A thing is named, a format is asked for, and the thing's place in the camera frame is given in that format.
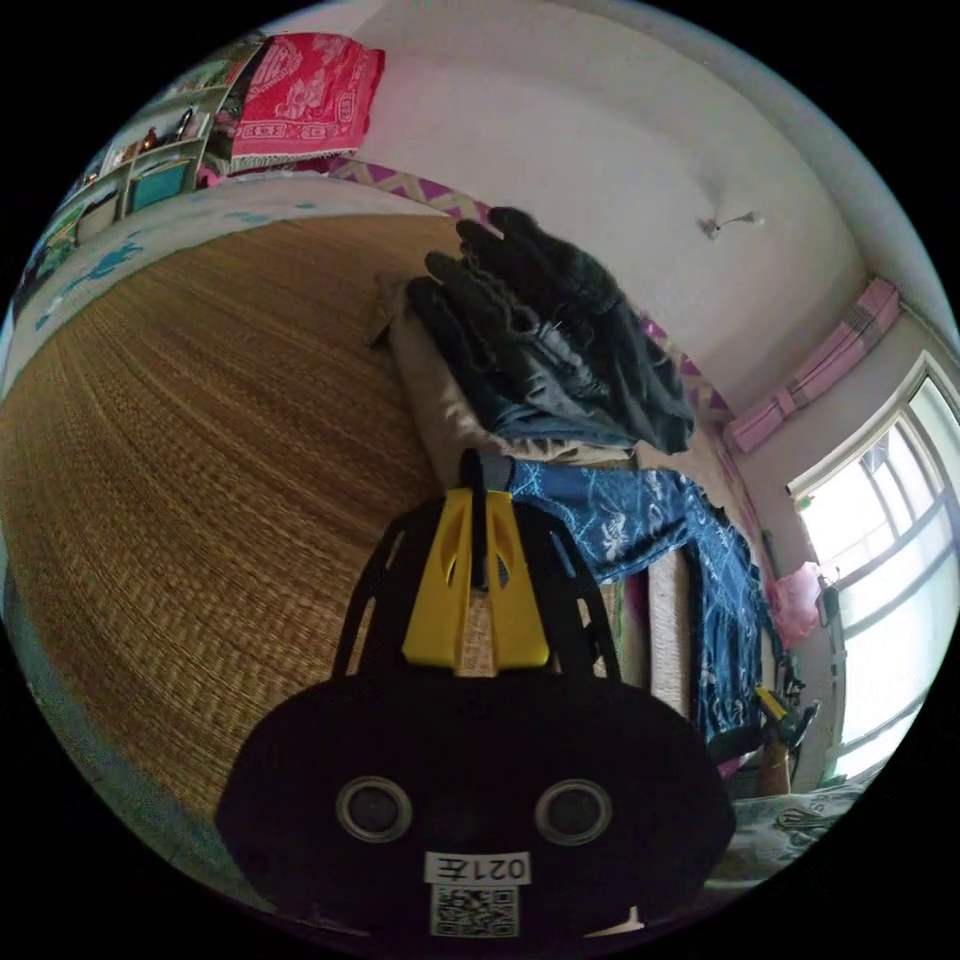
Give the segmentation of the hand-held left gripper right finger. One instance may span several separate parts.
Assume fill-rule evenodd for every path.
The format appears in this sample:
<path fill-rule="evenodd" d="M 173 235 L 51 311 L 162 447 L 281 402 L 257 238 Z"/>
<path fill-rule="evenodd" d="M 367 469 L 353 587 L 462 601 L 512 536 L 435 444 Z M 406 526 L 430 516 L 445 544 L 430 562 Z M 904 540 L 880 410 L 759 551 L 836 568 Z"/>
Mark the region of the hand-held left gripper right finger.
<path fill-rule="evenodd" d="M 550 647 L 510 494 L 485 494 L 485 529 L 494 668 L 543 668 Z"/>

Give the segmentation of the person's right hand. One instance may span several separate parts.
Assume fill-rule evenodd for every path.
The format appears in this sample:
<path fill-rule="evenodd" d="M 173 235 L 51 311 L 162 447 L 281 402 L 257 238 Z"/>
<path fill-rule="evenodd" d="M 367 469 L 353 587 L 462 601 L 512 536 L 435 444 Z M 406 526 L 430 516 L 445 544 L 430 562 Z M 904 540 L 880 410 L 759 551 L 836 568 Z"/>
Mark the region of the person's right hand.
<path fill-rule="evenodd" d="M 763 748 L 755 781 L 757 797 L 784 796 L 792 793 L 791 753 L 779 739 L 770 739 Z"/>

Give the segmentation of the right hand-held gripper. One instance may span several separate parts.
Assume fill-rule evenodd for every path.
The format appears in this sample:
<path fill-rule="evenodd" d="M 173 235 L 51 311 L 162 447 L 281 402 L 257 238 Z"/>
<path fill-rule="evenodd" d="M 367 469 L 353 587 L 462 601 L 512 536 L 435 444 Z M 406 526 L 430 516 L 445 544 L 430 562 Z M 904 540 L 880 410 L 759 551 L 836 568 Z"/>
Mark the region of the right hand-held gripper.
<path fill-rule="evenodd" d="M 776 734 L 786 749 L 798 749 L 812 723 L 816 720 L 821 701 L 812 701 L 808 705 L 789 710 L 776 693 L 767 687 L 756 686 L 760 708 L 768 722 L 776 722 Z"/>

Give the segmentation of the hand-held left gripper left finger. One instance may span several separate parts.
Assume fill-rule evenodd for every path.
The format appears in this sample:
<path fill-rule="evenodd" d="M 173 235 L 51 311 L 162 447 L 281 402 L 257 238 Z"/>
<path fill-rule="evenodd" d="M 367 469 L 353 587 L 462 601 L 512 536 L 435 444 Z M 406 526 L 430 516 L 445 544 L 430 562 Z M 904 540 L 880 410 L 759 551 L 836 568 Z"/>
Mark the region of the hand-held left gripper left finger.
<path fill-rule="evenodd" d="M 447 492 L 416 594 L 402 653 L 418 667 L 456 667 L 473 574 L 473 493 Z"/>

